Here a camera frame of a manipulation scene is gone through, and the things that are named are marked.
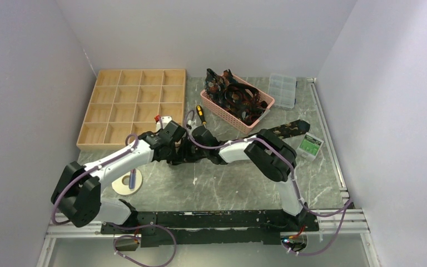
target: black mounting base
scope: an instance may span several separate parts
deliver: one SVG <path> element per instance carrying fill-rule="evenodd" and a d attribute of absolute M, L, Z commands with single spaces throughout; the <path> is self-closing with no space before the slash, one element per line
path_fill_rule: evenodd
<path fill-rule="evenodd" d="M 178 244 L 248 243 L 264 245 L 281 244 L 281 232 L 318 231 L 316 216 L 307 213 L 296 225 L 290 215 L 282 210 L 234 211 L 164 211 L 138 212 L 138 224 L 159 224 L 170 229 Z M 163 230 L 149 227 L 141 229 L 142 248 L 172 244 L 171 237 Z M 103 225 L 101 234 L 127 234 L 111 225 Z"/>

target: green label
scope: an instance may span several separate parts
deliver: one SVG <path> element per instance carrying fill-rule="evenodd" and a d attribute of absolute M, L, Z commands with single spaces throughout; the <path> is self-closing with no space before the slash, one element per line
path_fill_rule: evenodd
<path fill-rule="evenodd" d="M 310 153 L 314 156 L 317 155 L 318 149 L 320 149 L 321 141 L 317 140 L 309 135 L 305 135 L 304 140 L 302 140 L 302 143 L 300 144 L 300 149 L 306 151 L 307 153 Z"/>

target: wooden box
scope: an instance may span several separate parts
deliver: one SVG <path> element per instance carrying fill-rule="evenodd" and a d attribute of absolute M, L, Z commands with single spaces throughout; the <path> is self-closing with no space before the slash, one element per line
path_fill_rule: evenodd
<path fill-rule="evenodd" d="M 155 131 L 155 116 L 184 117 L 186 70 L 101 70 L 76 145 L 121 149 L 130 133 Z"/>

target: robotic arm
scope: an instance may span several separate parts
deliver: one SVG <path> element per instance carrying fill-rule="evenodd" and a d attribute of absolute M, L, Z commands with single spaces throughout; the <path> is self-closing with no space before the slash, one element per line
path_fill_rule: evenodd
<path fill-rule="evenodd" d="M 214 164 L 228 164 L 238 160 L 251 160 L 258 169 L 270 180 L 276 182 L 282 200 L 282 209 L 297 222 L 303 217 L 305 210 L 298 201 L 292 180 L 294 170 L 290 168 L 261 142 L 261 139 L 278 151 L 293 167 L 296 166 L 296 152 L 269 130 L 261 130 L 244 140 L 218 141 L 205 126 L 192 131 L 195 143 L 189 140 L 186 129 L 170 121 L 158 132 L 145 132 L 125 148 L 116 151 L 103 159 L 79 165 L 68 164 L 53 192 L 51 201 L 55 204 L 58 197 L 76 177 L 87 173 L 62 196 L 58 208 L 76 226 L 82 227 L 92 220 L 110 221 L 125 227 L 136 226 L 137 211 L 123 200 L 101 199 L 101 192 L 113 181 L 129 172 L 152 161 L 166 160 L 167 163 L 178 165 L 195 162 L 203 158 Z"/>

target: white wall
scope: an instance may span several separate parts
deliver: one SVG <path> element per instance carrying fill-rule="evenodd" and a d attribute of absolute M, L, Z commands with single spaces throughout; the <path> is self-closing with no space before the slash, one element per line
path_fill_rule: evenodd
<path fill-rule="evenodd" d="M 57 0 L 94 68 L 316 77 L 356 0 Z"/>
<path fill-rule="evenodd" d="M 93 82 L 54 1 L 0 1 L 0 267 L 36 265 Z"/>
<path fill-rule="evenodd" d="M 427 0 L 359 0 L 318 82 L 383 266 L 427 266 Z"/>

